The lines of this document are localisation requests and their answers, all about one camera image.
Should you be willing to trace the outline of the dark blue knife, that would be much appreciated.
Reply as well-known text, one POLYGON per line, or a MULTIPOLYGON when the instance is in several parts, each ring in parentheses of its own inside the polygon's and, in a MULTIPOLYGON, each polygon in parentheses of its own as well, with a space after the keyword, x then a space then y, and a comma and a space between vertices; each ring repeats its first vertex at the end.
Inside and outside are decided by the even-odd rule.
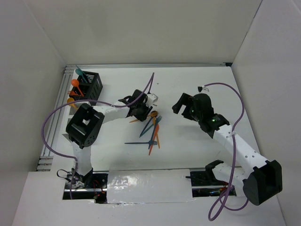
POLYGON ((154 129, 153 129, 152 136, 151 136, 151 139, 150 139, 150 144, 149 144, 149 147, 148 147, 149 150, 150 150, 150 148, 151 148, 153 145, 156 145, 156 144, 157 144, 156 141, 155 141, 155 131, 156 131, 156 126, 157 126, 156 121, 157 121, 157 120, 156 120, 155 118, 153 118, 154 129))

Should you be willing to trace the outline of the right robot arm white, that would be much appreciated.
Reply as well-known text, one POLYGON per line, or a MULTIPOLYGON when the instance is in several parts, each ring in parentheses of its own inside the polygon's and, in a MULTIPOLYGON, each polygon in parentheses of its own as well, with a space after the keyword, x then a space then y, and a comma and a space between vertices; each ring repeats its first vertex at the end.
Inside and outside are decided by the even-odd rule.
POLYGON ((282 191, 282 167, 279 162, 269 161, 233 131, 228 120, 221 114, 214 113, 211 99, 207 94, 191 96, 182 93, 172 107, 173 112, 178 114, 182 106, 185 106, 182 116, 196 121, 210 138, 235 156, 236 162, 240 165, 240 168, 232 170, 231 166, 220 160, 208 164, 205 179, 209 184, 227 181, 233 172, 232 185, 237 196, 245 196, 256 206, 282 191))

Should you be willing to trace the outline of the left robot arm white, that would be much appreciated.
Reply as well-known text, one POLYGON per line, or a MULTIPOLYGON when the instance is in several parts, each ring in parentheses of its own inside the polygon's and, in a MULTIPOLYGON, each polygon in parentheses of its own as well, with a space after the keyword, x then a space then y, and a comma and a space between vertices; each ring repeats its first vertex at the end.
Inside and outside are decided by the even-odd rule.
POLYGON ((93 182, 91 147, 96 141, 101 126, 109 121, 135 117, 146 120, 157 102, 158 96, 138 89, 131 96, 119 99, 112 105, 90 106, 82 104, 66 126, 69 141, 76 158, 72 173, 78 185, 89 187, 93 182))

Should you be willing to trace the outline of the teal spoon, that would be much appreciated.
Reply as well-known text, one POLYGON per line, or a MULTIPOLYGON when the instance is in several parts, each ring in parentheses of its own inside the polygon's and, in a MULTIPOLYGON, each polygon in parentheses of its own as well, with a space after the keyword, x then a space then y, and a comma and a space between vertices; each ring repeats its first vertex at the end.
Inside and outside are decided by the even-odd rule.
POLYGON ((88 76, 76 65, 76 74, 79 75, 85 83, 89 83, 88 76))

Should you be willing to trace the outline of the yellow spoon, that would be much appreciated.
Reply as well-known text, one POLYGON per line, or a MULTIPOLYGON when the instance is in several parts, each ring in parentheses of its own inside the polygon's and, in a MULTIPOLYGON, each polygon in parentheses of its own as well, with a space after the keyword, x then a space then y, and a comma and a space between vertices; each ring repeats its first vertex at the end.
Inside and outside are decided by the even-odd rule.
POLYGON ((70 97, 70 98, 68 98, 67 99, 67 103, 70 105, 70 106, 72 106, 74 109, 78 109, 78 107, 74 104, 74 98, 72 98, 72 97, 70 97))

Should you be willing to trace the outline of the yellow fork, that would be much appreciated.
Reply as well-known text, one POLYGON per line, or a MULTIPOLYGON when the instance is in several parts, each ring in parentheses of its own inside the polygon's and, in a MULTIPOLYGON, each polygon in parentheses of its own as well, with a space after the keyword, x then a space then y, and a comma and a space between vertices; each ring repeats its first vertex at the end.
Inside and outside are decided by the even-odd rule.
POLYGON ((130 121, 130 123, 136 122, 136 121, 139 121, 139 120, 138 120, 138 119, 135 119, 135 120, 130 121))

